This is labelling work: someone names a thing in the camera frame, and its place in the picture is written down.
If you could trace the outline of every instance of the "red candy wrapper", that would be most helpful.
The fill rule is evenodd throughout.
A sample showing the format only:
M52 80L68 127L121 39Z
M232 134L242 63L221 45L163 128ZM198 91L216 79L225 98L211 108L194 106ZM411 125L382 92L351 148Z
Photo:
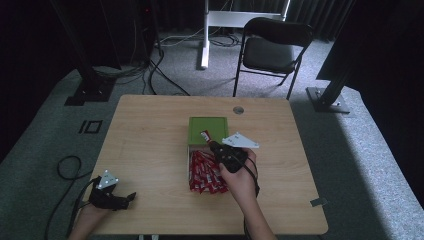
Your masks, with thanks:
M210 194L228 191L227 183L222 178L218 165L214 161L214 155L193 151L189 164L190 190L202 193L208 191Z

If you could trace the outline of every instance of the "chair backrest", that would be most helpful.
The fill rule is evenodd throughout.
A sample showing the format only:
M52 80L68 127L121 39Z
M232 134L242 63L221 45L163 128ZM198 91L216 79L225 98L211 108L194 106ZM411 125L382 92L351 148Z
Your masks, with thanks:
M251 33L277 44L301 47L308 47L313 40L313 29L307 24L283 22L264 17L253 18L247 22L244 33Z

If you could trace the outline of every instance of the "white triangular marker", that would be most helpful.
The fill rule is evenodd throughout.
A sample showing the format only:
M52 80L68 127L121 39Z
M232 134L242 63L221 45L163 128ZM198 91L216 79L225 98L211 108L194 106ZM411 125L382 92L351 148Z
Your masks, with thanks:
M102 179L100 179L100 183L97 186L97 189L107 188L109 186L117 184L118 181L119 180L115 178L115 176L113 176L111 173L109 173L108 170L105 170L105 172L103 173Z
M236 132L236 134L227 138L223 138L222 143L231 147L259 148L259 144L257 142L248 139L239 132Z

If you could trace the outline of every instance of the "box of red items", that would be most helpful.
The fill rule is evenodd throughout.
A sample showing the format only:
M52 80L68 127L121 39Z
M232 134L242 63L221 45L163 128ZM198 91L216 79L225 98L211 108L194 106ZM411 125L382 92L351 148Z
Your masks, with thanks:
M228 191L227 184L222 179L219 166L210 151L202 132L208 131L209 136L222 144L222 139L228 137L227 118L225 117L191 117L188 132L188 182L191 191L217 192Z

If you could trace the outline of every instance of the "green box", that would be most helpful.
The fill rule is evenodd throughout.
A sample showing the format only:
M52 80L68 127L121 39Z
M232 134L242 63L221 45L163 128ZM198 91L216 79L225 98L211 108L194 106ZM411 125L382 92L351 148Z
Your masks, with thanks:
M190 117L188 130L188 145L206 145L201 132L208 130L212 140L222 144L222 139L228 137L226 117Z

